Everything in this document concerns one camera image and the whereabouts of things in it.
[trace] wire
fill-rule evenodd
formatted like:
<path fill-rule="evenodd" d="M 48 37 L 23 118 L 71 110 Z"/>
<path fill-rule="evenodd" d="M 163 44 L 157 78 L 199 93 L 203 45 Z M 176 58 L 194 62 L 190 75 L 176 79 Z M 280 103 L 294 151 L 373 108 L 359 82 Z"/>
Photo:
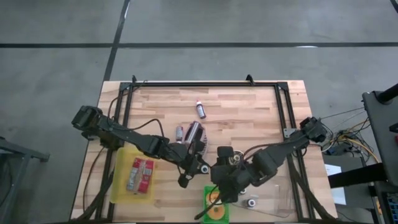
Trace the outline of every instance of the wire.
<path fill-rule="evenodd" d="M 329 115 L 329 116 L 326 116 L 326 117 L 323 117 L 323 118 L 320 118 L 320 119 L 331 118 L 331 117 L 334 117 L 334 116 L 338 116 L 338 115 L 341 115 L 341 114 L 345 114 L 345 113 L 349 113 L 349 112 L 352 112 L 352 111 L 360 110 L 360 109 L 363 109 L 363 108 L 364 108 L 364 106 L 361 107 L 361 108 L 356 108 L 356 109 L 353 109 L 353 110 L 344 111 L 344 112 L 337 113 L 337 114 L 332 114 L 332 115 Z"/>
<path fill-rule="evenodd" d="M 150 119 L 149 121 L 145 122 L 144 124 L 142 124 L 142 125 L 140 125 L 140 126 L 138 126 L 138 127 L 136 127 L 136 128 L 129 128 L 129 129 L 132 130 L 132 131 L 135 131 L 135 130 L 138 130 L 138 129 L 143 128 L 144 126 L 147 126 L 149 123 L 152 123 L 152 122 L 154 122 L 154 121 L 156 121 L 156 122 L 159 124 L 160 133 L 162 134 L 162 137 L 164 138 L 164 132 L 163 132 L 162 123 L 161 123 L 161 122 L 159 121 L 159 119 L 157 119 L 157 118 Z"/>
<path fill-rule="evenodd" d="M 311 130 L 309 130 L 308 133 L 310 133 L 311 131 L 313 131 L 315 128 L 316 128 L 316 126 L 314 126 Z M 288 140 L 283 141 L 283 142 L 269 143 L 269 144 L 260 144 L 260 145 L 257 145 L 257 146 L 253 146 L 253 147 L 249 148 L 248 150 L 246 150 L 246 151 L 243 153 L 243 158 L 244 158 L 251 150 L 253 150 L 253 149 L 257 149 L 257 148 L 260 148 L 260 147 L 281 146 L 281 145 L 284 145 L 284 144 L 290 144 L 290 143 L 293 143 L 293 142 L 297 142 L 297 141 L 299 141 L 299 140 L 301 140 L 302 138 L 305 138 L 305 137 L 306 137 L 306 135 L 303 134 L 301 137 L 299 137 L 298 139 L 295 139 L 295 140 L 293 140 L 293 141 L 289 141 L 289 139 L 288 139 Z M 251 154 L 249 157 L 243 159 L 242 162 L 239 164 L 239 166 L 240 166 L 243 162 L 246 162 L 248 159 L 252 158 L 252 157 L 255 155 L 255 153 L 256 153 L 256 152 L 254 152 L 253 154 Z"/>
<path fill-rule="evenodd" d="M 346 139 L 346 140 L 347 140 L 347 141 L 350 141 L 350 142 L 352 142 L 352 143 L 355 143 L 355 144 L 357 144 L 357 145 L 359 145 L 359 146 L 361 146 L 362 148 L 364 148 L 365 150 L 367 150 L 367 152 L 370 153 L 370 155 L 373 156 L 373 158 L 374 158 L 374 160 L 375 160 L 376 162 L 380 162 L 379 159 L 374 155 L 374 153 L 373 153 L 368 147 L 366 147 L 366 146 L 364 146 L 363 144 L 361 144 L 361 143 L 359 143 L 359 142 L 357 142 L 357 141 L 355 141 L 355 140 L 352 140 L 352 139 Z"/>
<path fill-rule="evenodd" d="M 195 220 L 198 220 L 199 218 L 201 218 L 202 216 L 205 215 L 205 213 L 207 213 L 211 208 L 213 208 L 213 206 L 215 205 L 215 203 L 217 203 L 219 200 L 221 199 L 221 194 L 218 195 L 217 199 L 210 204 L 207 208 L 205 208 L 203 211 L 201 211 L 198 215 L 195 215 Z"/>
<path fill-rule="evenodd" d="M 354 128 L 356 128 L 356 127 L 358 127 L 359 125 L 362 124 L 362 127 L 359 129 L 359 130 L 361 131 L 361 130 L 363 129 L 363 126 L 365 125 L 365 123 L 366 123 L 367 121 L 369 121 L 369 117 L 367 117 L 364 121 L 362 121 L 362 122 L 360 122 L 360 123 L 358 123 L 358 124 L 355 124 L 354 126 L 352 126 L 351 128 L 349 128 L 346 132 L 349 133 L 352 129 L 354 129 Z"/>
<path fill-rule="evenodd" d="M 333 131 L 328 126 L 323 124 L 322 122 L 321 122 L 321 124 L 330 133 L 330 136 L 331 136 L 330 139 L 333 139 L 333 137 L 334 137 Z"/>
<path fill-rule="evenodd" d="M 348 152 L 350 152 L 350 153 L 353 155 L 353 157 L 355 157 L 355 155 L 354 155 L 354 153 L 353 153 L 353 152 L 351 152 L 351 151 L 348 151 Z"/>
<path fill-rule="evenodd" d="M 246 210 L 249 210 L 249 211 L 259 212 L 259 213 L 262 213 L 262 214 L 265 214 L 265 215 L 271 215 L 271 216 L 273 216 L 273 217 L 287 218 L 287 217 L 289 217 L 289 215 L 291 215 L 291 214 L 288 214 L 288 215 L 285 215 L 285 216 L 282 216 L 282 215 L 275 215 L 275 214 L 263 212 L 263 211 L 260 211 L 260 210 L 256 210 L 256 209 L 252 209 L 252 208 L 247 208 L 247 207 L 244 207 L 244 206 L 239 206 L 239 205 L 236 205 L 235 203 L 231 203 L 231 205 L 233 205 L 233 206 L 235 206 L 235 207 L 238 207 L 238 208 L 243 208 L 243 209 L 246 209 Z"/>
<path fill-rule="evenodd" d="M 295 152 L 297 152 L 297 151 L 292 152 L 292 155 L 297 158 L 297 153 L 295 153 Z M 302 156 L 305 156 L 306 153 L 307 153 L 307 147 L 304 148 L 304 152 L 302 153 Z"/>
<path fill-rule="evenodd" d="M 85 199 L 86 199 L 86 191 L 87 191 L 87 186 L 88 186 L 88 181 L 90 180 L 91 177 L 91 173 L 93 172 L 94 169 L 94 165 L 97 163 L 98 158 L 101 155 L 101 152 L 104 150 L 105 147 L 102 147 L 102 149 L 99 151 L 99 153 L 97 154 L 97 156 L 95 157 L 93 164 L 90 167 L 90 171 L 88 172 L 88 177 L 87 177 L 87 181 L 85 184 L 85 188 L 83 190 L 83 212 L 86 210 L 86 206 L 85 206 Z"/>
<path fill-rule="evenodd" d="M 134 93 L 135 91 L 137 91 L 138 89 L 140 89 L 146 82 L 148 82 L 148 80 L 144 80 L 144 81 L 141 83 L 141 85 L 137 86 L 136 88 L 132 87 L 132 88 L 134 88 L 134 89 L 132 90 L 132 93 Z M 126 95 L 128 95 L 128 94 L 129 94 L 129 92 L 127 92 L 127 93 L 121 95 L 121 99 L 123 99 L 123 97 L 126 96 Z M 129 128 L 125 128 L 125 127 L 123 127 L 123 128 L 114 127 L 114 126 L 110 123 L 110 121 L 109 121 L 109 120 L 114 120 L 114 117 L 111 118 L 111 108 L 112 108 L 112 106 L 113 106 L 113 103 L 114 103 L 118 98 L 119 98 L 119 96 L 115 97 L 115 99 L 113 99 L 113 100 L 111 101 L 111 104 L 109 105 L 108 114 L 107 114 L 107 115 L 108 115 L 108 120 L 107 120 L 108 125 L 111 126 L 111 127 L 114 128 L 114 129 L 118 129 L 118 130 L 129 130 Z"/>
<path fill-rule="evenodd" d="M 216 202 L 212 202 L 211 201 L 211 195 L 213 194 L 213 191 L 216 189 L 218 187 L 218 185 L 215 185 L 214 187 L 213 187 L 213 189 L 210 191 L 210 193 L 209 193 L 209 202 L 210 203 L 214 203 L 214 205 L 222 205 L 223 203 L 221 202 L 221 203 L 216 203 Z"/>
<path fill-rule="evenodd" d="M 340 215 L 344 216 L 344 217 L 345 217 L 346 219 L 348 219 L 349 221 L 358 222 L 358 221 L 355 221 L 355 220 L 353 220 L 353 219 L 348 218 L 346 215 L 344 215 L 343 213 L 341 213 L 341 212 L 339 212 L 339 211 L 337 211 L 337 213 L 339 213 Z"/>
<path fill-rule="evenodd" d="M 10 186 L 7 190 L 7 193 L 5 194 L 4 198 L 1 200 L 0 202 L 0 208 L 2 207 L 2 205 L 4 204 L 4 202 L 6 201 L 6 199 L 8 198 L 8 194 L 11 191 L 12 185 L 13 185 L 13 181 L 12 181 L 12 171 L 11 171 L 11 165 L 10 162 L 7 160 L 7 166 L 8 166 L 8 175 L 9 175 L 9 179 L 10 179 Z"/>
<path fill-rule="evenodd" d="M 349 118 L 347 118 L 347 119 L 345 119 L 344 121 L 340 122 L 340 123 L 339 123 L 339 124 L 337 124 L 336 126 L 332 127 L 332 129 L 335 129 L 335 128 L 337 128 L 338 126 L 340 126 L 340 125 L 344 124 L 345 122 L 347 122 L 347 121 L 349 121 L 349 120 L 353 119 L 354 117 L 356 117 L 356 116 L 358 116 L 358 115 L 360 115 L 360 114 L 362 114 L 362 113 L 365 113 L 365 111 L 362 111 L 362 112 L 359 112 L 359 113 L 356 113 L 356 114 L 354 114 L 354 115 L 350 116 Z"/>

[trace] paper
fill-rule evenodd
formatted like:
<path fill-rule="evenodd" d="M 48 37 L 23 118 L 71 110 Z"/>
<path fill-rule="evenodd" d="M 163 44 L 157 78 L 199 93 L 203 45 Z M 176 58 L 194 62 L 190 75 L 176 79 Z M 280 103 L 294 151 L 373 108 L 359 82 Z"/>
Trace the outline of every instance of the paper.
<path fill-rule="evenodd" d="M 340 166 L 333 166 L 333 165 L 325 164 L 325 168 L 326 168 L 326 173 L 328 174 L 328 176 L 341 173 Z M 333 196 L 333 200 L 335 201 L 336 204 L 347 205 L 346 195 L 344 193 L 344 187 L 338 187 L 338 188 L 332 189 L 331 196 Z"/>

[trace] metal stand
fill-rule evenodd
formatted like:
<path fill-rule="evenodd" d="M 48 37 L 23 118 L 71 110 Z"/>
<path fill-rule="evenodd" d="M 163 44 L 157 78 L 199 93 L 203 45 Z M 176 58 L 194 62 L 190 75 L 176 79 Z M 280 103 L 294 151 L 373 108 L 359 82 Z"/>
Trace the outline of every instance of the metal stand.
<path fill-rule="evenodd" d="M 385 223 L 396 223 L 386 199 L 388 193 L 398 193 L 398 84 L 386 91 L 363 93 L 365 110 L 368 113 L 382 163 L 329 176 L 331 188 L 374 182 L 369 186 L 372 197 L 379 199 Z"/>
<path fill-rule="evenodd" d="M 4 201 L 4 209 L 0 214 L 0 223 L 9 223 L 11 210 L 15 204 L 15 199 L 21 182 L 24 178 L 26 167 L 31 158 L 39 159 L 40 162 L 47 162 L 50 155 L 37 152 L 35 150 L 27 149 L 22 146 L 10 143 L 4 138 L 0 138 L 0 165 L 6 162 L 9 156 L 19 157 L 21 163 L 19 164 L 16 176 L 11 183 L 11 188 Z"/>

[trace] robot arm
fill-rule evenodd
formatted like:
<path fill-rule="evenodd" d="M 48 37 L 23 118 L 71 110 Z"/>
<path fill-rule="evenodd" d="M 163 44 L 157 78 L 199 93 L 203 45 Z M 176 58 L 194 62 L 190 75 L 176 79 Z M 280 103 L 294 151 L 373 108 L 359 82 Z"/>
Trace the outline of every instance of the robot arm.
<path fill-rule="evenodd" d="M 324 141 L 326 130 L 316 118 L 307 118 L 282 143 L 271 144 L 243 159 L 238 165 L 231 165 L 228 157 L 233 155 L 232 147 L 219 147 L 217 163 L 211 168 L 211 181 L 220 190 L 223 203 L 238 201 L 238 194 L 250 184 L 258 187 L 276 175 L 286 156 L 315 142 Z"/>
<path fill-rule="evenodd" d="M 91 139 L 91 136 L 98 136 L 101 145 L 111 150 L 123 147 L 123 141 L 135 145 L 145 156 L 163 159 L 181 167 L 185 172 L 180 174 L 178 183 L 185 188 L 190 178 L 195 174 L 204 174 L 202 166 L 208 164 L 195 153 L 202 151 L 205 144 L 195 141 L 192 144 L 193 150 L 190 154 L 186 145 L 169 143 L 169 139 L 163 136 L 139 134 L 133 129 L 121 126 L 117 122 L 103 115 L 103 112 L 93 106 L 82 106 L 72 121 L 73 127 L 82 132 L 82 136 Z"/>

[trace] small bottle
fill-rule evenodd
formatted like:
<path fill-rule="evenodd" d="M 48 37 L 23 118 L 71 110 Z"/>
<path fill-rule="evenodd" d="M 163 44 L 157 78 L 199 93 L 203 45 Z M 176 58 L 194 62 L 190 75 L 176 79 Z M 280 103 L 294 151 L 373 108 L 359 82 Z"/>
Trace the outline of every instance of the small bottle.
<path fill-rule="evenodd" d="M 177 142 L 181 142 L 183 137 L 183 128 L 182 126 L 177 126 L 177 129 L 175 130 L 175 140 Z"/>
<path fill-rule="evenodd" d="M 197 111 L 198 111 L 200 119 L 206 118 L 205 109 L 203 109 L 203 105 L 202 105 L 201 101 L 199 101 L 199 100 L 197 100 Z"/>

